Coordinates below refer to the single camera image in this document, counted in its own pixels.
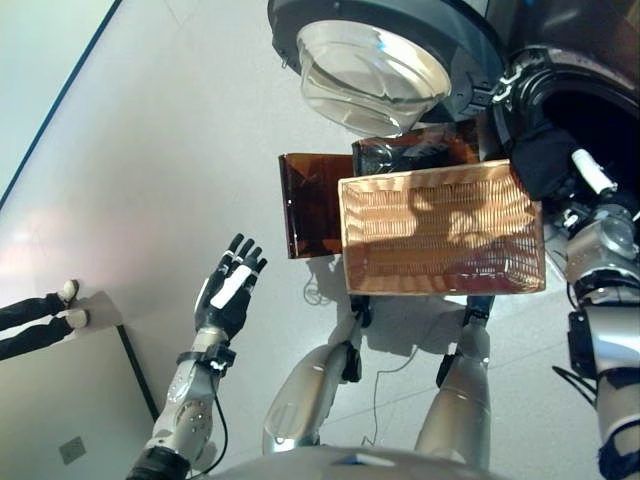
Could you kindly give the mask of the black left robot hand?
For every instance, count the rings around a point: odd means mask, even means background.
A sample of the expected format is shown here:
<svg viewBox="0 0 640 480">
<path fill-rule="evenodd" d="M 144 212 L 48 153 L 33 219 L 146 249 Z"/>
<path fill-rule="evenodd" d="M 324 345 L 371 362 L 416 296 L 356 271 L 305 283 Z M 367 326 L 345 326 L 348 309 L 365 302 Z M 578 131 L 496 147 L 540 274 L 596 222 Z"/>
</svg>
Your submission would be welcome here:
<svg viewBox="0 0 640 480">
<path fill-rule="evenodd" d="M 244 327 L 253 289 L 267 265 L 262 248 L 238 233 L 203 283 L 195 303 L 195 329 L 216 328 L 231 341 Z"/>
</svg>

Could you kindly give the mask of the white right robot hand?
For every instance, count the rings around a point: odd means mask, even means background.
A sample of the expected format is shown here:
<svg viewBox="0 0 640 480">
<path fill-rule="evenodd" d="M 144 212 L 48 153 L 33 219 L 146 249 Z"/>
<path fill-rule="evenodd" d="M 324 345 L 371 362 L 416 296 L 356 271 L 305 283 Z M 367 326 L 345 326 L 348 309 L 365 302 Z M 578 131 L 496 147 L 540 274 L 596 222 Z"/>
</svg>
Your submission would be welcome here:
<svg viewBox="0 0 640 480">
<path fill-rule="evenodd" d="M 552 191 L 572 198 L 577 192 L 587 188 L 594 195 L 616 193 L 619 185 L 605 171 L 589 151 L 584 148 L 570 149 L 567 169 L 561 172 L 553 183 Z"/>
</svg>

